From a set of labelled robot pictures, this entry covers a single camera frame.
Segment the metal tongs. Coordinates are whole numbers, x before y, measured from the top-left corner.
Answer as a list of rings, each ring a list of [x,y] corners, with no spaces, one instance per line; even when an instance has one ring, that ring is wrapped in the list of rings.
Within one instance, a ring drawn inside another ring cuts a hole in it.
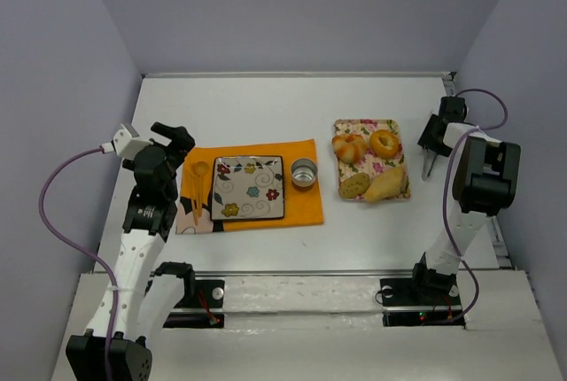
[[[427,182],[430,179],[438,156],[439,155],[435,151],[423,148],[423,166],[421,177],[424,182]]]

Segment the golden bagel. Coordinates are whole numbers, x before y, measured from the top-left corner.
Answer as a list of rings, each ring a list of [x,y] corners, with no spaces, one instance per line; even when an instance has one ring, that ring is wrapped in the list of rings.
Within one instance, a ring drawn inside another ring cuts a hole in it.
[[[400,149],[400,142],[396,135],[387,129],[373,132],[369,138],[372,151],[382,159],[392,159]]]

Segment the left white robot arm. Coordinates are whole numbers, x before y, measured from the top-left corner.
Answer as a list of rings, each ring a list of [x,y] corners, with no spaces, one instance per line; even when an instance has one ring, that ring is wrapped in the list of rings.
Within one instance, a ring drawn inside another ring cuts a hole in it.
[[[104,153],[121,158],[135,186],[103,298],[84,333],[67,341],[66,358],[78,380],[148,379],[151,336],[183,296],[195,290],[190,264],[157,262],[177,213],[176,172],[195,141],[184,127],[156,122],[151,131],[169,143],[143,139],[131,125],[123,124],[102,146]]]

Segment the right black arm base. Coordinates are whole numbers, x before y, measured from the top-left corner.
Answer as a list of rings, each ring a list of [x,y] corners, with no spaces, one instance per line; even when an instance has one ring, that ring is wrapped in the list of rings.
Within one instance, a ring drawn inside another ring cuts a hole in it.
[[[383,309],[384,327],[464,326],[460,296],[425,297],[414,292],[407,277],[380,280],[375,302]]]

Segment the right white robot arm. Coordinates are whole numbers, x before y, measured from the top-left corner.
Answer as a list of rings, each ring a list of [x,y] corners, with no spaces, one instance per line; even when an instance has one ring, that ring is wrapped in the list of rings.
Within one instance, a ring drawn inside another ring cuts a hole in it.
[[[521,147],[466,121],[467,92],[441,98],[417,142],[425,152],[424,180],[438,156],[448,158],[443,230],[412,271],[414,291],[430,297],[450,292],[473,239],[489,219],[511,206],[517,191]]]

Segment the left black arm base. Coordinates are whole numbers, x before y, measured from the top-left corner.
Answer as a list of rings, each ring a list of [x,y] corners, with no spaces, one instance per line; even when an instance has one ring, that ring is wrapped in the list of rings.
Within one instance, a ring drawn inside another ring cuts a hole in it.
[[[225,281],[198,279],[194,294],[185,295],[163,324],[167,329],[223,329]]]

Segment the triangular pastry bread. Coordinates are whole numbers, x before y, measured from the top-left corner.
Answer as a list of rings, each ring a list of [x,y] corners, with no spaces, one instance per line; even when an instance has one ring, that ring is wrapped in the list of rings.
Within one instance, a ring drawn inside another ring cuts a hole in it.
[[[388,198],[394,198],[400,194],[406,170],[403,166],[397,166],[377,176],[362,195],[367,203],[375,203]]]

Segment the striped round bread roll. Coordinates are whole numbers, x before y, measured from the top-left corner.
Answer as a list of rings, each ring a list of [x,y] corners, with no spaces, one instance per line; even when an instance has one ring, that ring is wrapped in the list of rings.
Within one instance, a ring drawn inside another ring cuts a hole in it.
[[[347,164],[358,163],[368,149],[365,138],[356,134],[334,136],[331,145],[336,157]]]

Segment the orange plastic spoon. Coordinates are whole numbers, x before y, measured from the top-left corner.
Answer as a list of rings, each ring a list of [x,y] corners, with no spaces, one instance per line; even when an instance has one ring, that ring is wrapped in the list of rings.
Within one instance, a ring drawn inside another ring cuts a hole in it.
[[[204,198],[204,179],[205,176],[208,174],[209,165],[206,161],[198,161],[192,165],[192,170],[195,179],[195,191],[197,197],[197,210],[196,214],[197,217],[200,218],[202,215],[202,206],[203,206],[203,198]]]

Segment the floral rectangular tray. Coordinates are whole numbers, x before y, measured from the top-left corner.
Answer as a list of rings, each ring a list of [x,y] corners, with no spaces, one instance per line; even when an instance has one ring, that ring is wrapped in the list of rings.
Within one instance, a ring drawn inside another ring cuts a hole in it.
[[[369,138],[371,134],[379,129],[387,129],[397,136],[400,142],[398,154],[392,159],[382,159],[378,157],[371,149]],[[338,164],[338,188],[340,184],[348,177],[366,173],[370,176],[371,182],[383,172],[397,166],[403,166],[406,170],[404,184],[400,194],[394,198],[388,199],[408,199],[411,196],[410,183],[408,179],[408,170],[406,168],[406,159],[400,136],[400,128],[396,121],[391,119],[339,119],[334,122],[334,136],[344,134],[356,134],[365,138],[368,149],[362,159],[356,164],[347,164],[340,161],[337,157]],[[346,201],[364,201],[362,195],[356,199],[344,199]]]

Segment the square floral plate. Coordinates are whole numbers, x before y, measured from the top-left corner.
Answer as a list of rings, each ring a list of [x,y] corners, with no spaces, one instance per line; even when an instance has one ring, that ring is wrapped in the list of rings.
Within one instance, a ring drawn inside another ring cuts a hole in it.
[[[284,217],[284,160],[276,155],[214,160],[210,216],[214,222]]]

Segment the green speckled cookie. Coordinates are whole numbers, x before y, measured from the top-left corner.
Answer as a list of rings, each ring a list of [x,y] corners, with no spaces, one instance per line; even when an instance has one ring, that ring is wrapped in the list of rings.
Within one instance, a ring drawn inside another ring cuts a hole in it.
[[[342,199],[356,199],[370,186],[371,178],[366,173],[358,173],[346,178],[339,186],[338,195]]]

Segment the small metal cup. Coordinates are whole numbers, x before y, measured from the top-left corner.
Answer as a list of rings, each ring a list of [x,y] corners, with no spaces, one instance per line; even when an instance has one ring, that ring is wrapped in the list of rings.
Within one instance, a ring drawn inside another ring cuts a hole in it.
[[[300,190],[308,190],[314,186],[318,175],[316,163],[309,158],[296,159],[291,164],[291,181]]]

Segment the orange cartoon placemat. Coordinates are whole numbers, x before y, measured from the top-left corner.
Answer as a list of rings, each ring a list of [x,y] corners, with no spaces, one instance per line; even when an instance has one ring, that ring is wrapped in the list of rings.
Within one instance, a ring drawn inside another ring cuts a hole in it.
[[[214,160],[218,157],[276,155],[283,158],[284,166],[284,217],[278,220],[238,222],[214,222],[211,220],[211,188],[214,176]],[[185,160],[181,180],[181,197],[176,217],[178,235],[208,234],[249,229],[275,229],[324,223],[322,199],[318,183],[308,190],[300,190],[291,181],[291,164],[296,159],[309,158],[317,161],[315,141],[271,144],[249,144],[239,146],[195,148]],[[208,174],[204,179],[202,215],[197,217],[197,197],[192,165],[206,161]]]

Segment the metal table rail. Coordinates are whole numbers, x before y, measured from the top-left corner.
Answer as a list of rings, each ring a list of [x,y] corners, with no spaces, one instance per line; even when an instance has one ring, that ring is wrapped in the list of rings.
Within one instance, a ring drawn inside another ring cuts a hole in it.
[[[227,276],[379,276],[379,277],[408,277],[411,269],[351,269],[351,270],[198,270],[196,276],[227,277]]]

